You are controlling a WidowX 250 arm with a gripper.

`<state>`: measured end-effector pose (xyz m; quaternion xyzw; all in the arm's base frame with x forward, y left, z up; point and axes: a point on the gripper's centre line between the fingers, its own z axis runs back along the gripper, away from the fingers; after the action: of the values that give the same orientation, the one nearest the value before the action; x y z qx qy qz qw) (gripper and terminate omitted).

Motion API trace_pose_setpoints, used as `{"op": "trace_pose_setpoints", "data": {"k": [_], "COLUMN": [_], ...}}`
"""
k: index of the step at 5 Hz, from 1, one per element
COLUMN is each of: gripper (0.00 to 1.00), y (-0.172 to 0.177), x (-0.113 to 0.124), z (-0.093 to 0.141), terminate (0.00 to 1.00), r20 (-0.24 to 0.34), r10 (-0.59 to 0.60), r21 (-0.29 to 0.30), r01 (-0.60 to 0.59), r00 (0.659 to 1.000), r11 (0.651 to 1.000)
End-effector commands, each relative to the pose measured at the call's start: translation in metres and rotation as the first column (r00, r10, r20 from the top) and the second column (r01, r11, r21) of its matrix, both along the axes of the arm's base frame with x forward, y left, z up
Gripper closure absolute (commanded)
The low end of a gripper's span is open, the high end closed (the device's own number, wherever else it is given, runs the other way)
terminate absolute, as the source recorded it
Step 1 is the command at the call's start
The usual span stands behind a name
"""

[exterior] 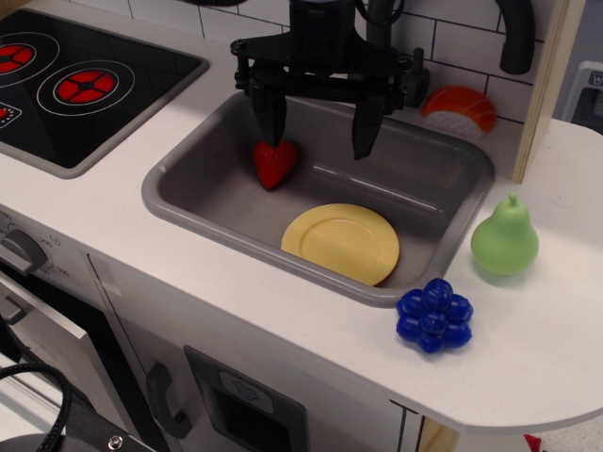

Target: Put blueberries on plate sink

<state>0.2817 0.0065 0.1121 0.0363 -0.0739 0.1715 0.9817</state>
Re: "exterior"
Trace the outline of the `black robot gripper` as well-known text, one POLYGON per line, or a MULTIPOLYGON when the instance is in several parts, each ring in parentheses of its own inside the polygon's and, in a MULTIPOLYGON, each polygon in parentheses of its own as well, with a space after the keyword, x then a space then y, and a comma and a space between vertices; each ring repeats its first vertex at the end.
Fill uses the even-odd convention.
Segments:
POLYGON ((281 143, 285 96, 355 104, 355 160, 370 155, 385 114, 404 107, 408 60, 391 45, 401 1, 291 1, 289 30, 235 40, 236 87, 250 96, 260 134, 281 143))

